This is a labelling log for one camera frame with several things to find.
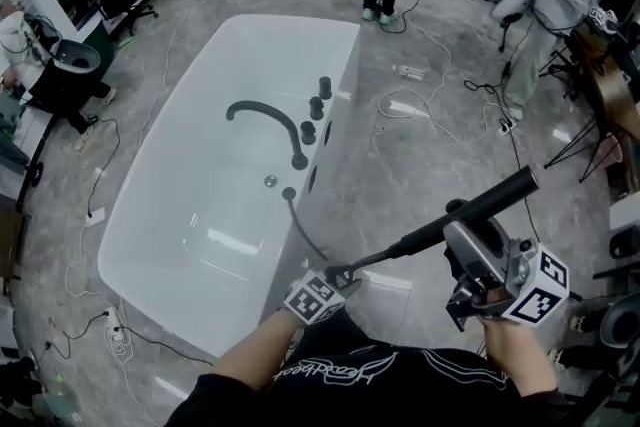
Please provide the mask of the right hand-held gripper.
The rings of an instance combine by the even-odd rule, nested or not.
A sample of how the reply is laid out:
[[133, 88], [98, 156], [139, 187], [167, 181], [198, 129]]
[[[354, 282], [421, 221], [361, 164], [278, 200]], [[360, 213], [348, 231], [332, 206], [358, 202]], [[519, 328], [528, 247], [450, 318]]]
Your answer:
[[[446, 213], [467, 204], [453, 199]], [[471, 317], [536, 327], [569, 298], [569, 268], [536, 240], [511, 238], [493, 219], [488, 224], [495, 234], [490, 241], [462, 221], [444, 227], [445, 255], [456, 275], [446, 311], [459, 331]]]

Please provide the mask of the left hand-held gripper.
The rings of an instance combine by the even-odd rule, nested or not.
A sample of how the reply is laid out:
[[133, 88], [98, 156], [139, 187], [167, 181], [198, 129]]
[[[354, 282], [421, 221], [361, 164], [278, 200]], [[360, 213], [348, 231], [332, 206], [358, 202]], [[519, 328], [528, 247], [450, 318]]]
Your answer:
[[320, 323], [340, 310], [360, 285], [361, 279], [350, 273], [349, 265], [308, 270], [293, 283], [283, 307], [305, 325]]

